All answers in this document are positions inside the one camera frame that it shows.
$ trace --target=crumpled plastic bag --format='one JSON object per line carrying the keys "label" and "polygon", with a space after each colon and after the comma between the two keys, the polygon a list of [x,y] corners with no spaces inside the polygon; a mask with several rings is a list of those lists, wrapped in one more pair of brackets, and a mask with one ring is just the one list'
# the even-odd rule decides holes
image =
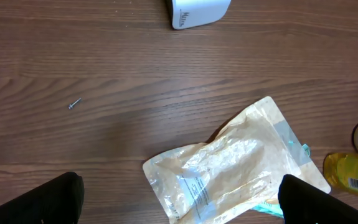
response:
{"label": "crumpled plastic bag", "polygon": [[[266,113],[270,107],[278,112]],[[273,126],[279,115],[266,97],[232,119],[211,143],[173,149],[145,162],[144,173],[170,224],[226,223],[260,203],[277,201],[285,174],[305,181],[309,174],[321,175],[313,162],[300,162],[303,154],[295,153],[294,159]]]}

